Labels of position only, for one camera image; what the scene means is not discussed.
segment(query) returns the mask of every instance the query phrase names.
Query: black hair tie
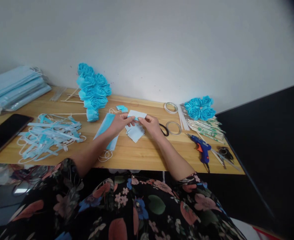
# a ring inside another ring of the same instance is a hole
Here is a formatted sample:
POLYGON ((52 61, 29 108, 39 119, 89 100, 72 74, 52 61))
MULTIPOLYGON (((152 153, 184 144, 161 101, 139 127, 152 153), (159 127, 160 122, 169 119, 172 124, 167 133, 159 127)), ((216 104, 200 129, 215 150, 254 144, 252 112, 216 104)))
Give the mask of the black hair tie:
POLYGON ((165 134, 165 133, 163 132, 163 130, 160 128, 160 130, 162 131, 162 133, 163 133, 166 137, 168 137, 168 136, 169 136, 168 128, 166 128, 166 127, 165 127, 164 125, 162 125, 161 123, 159 123, 159 125, 162 126, 162 127, 166 130, 167 134, 165 134))

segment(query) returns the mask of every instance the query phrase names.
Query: hot glue gun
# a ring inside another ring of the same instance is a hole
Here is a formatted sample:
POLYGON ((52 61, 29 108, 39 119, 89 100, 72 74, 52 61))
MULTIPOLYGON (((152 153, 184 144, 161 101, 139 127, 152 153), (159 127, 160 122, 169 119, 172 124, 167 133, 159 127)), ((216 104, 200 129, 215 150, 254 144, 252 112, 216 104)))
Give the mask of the hot glue gun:
POLYGON ((208 168, 208 173, 210 173, 210 169, 209 169, 209 155, 208 155, 208 151, 211 150, 211 146, 209 144, 206 144, 205 141, 201 140, 200 138, 194 136, 194 135, 190 135, 187 133, 187 135, 191 138, 192 141, 194 141, 197 145, 198 145, 198 151, 201 152, 201 159, 200 161, 205 164, 208 168))

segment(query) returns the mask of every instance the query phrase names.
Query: smartphone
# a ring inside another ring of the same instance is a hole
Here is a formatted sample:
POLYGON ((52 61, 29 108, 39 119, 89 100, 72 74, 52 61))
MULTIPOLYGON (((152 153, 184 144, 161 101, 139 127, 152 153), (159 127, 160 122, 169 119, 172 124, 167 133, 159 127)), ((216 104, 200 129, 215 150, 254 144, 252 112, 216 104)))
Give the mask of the smartphone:
POLYGON ((29 122, 33 121, 33 117, 20 114, 11 115, 6 121, 0 124, 0 151, 4 149, 29 122))

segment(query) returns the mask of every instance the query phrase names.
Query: hand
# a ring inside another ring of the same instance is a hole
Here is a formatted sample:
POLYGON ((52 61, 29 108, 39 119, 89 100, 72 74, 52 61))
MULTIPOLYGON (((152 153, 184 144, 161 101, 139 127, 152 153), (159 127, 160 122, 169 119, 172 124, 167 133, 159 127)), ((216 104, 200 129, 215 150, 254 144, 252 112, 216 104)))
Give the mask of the hand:
POLYGON ((142 125, 144 125, 153 138, 163 135, 161 132, 158 118, 147 115, 145 119, 138 118, 142 125))
POLYGON ((121 130, 124 129, 124 127, 126 125, 128 125, 128 127, 130 127, 130 124, 132 124, 133 126, 135 126, 135 123, 137 123, 138 121, 134 120, 135 116, 131 116, 129 118, 128 117, 128 113, 118 113, 115 114, 115 118, 113 120, 113 122, 111 123, 110 127, 108 128, 108 130, 116 135, 118 135, 121 130))

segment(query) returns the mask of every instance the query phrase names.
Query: woman's left hand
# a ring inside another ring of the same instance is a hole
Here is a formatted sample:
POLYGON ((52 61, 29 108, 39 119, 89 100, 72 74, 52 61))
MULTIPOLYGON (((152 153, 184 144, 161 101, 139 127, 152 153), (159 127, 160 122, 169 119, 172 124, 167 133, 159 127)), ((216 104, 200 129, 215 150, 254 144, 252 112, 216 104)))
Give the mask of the woman's left hand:
POLYGON ((135 123, 138 123, 138 121, 134 120, 135 116, 131 116, 129 118, 127 117, 128 117, 128 113, 115 114, 115 118, 113 122, 111 123, 110 127, 108 128, 108 130, 118 135, 121 132, 121 130, 124 129, 126 125, 130 127, 130 124, 135 126, 135 123))

